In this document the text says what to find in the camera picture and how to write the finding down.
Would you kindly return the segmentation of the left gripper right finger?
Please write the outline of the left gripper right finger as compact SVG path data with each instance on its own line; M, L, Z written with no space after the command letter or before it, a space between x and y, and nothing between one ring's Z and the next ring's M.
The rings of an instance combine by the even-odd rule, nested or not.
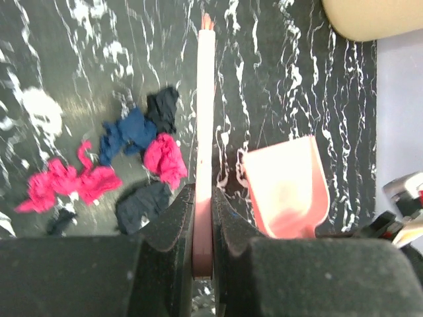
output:
M421 316L422 284L380 239L278 240L211 199L218 316Z

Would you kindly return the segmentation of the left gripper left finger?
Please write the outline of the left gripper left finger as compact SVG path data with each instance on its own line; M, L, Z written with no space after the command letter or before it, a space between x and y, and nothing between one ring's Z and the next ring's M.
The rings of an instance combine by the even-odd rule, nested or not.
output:
M1 241L2 316L189 316L195 187L137 233Z

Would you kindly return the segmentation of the pink plastic dustpan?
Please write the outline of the pink plastic dustpan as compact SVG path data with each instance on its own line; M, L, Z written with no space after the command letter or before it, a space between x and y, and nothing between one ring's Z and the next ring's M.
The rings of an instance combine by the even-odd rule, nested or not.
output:
M314 238L330 194L315 137L248 152L243 158L256 225L270 238Z

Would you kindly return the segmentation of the pink hand brush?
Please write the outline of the pink hand brush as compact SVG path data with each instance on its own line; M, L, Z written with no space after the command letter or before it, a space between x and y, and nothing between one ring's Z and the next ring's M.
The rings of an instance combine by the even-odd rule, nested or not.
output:
M210 278L212 242L212 146L215 96L215 31L209 14L202 15L198 33L196 80L197 162L192 241L193 277Z

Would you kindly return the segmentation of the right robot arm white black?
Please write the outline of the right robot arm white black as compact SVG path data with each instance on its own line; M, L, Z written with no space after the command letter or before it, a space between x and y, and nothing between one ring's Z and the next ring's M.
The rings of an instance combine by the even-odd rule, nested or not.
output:
M422 237L422 172L396 178L383 186L383 192L399 215L385 211L370 224L352 232L322 234L321 238L374 238L406 250Z

